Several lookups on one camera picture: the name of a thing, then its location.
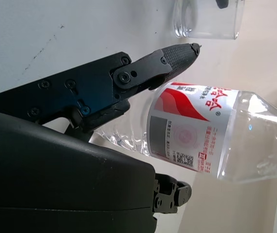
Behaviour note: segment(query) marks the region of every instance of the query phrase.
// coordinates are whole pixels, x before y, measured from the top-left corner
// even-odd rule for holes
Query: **red and white label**
[[[166,84],[148,113],[150,155],[217,177],[237,94],[237,90],[218,87]]]

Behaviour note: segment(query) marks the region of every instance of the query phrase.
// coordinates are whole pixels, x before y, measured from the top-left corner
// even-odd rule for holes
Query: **qr code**
[[[177,163],[193,167],[193,156],[176,152]]]

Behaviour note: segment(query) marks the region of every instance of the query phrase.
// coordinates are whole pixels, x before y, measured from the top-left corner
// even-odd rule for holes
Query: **screw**
[[[40,113],[40,110],[38,108],[32,108],[30,111],[29,111],[29,115],[32,117],[35,117],[37,115],[39,115]]]
[[[129,61],[129,59],[128,59],[127,57],[122,57],[122,58],[121,58],[121,62],[122,62],[122,64],[124,64],[124,65],[127,65],[128,63],[130,63],[130,61]]]
[[[72,79],[68,79],[65,82],[65,87],[67,87],[68,89],[74,89],[76,87],[76,82]]]
[[[162,58],[161,58],[161,62],[162,62],[162,64],[164,64],[164,65],[167,64],[167,61],[166,61],[165,57],[162,57]]]
[[[83,106],[80,110],[83,115],[88,115],[90,113],[90,108],[88,106]]]
[[[39,84],[41,89],[48,89],[50,87],[50,83],[47,80],[42,80]]]
[[[118,77],[122,84],[127,84],[130,81],[130,76],[126,72],[121,72],[120,74],[118,74]]]

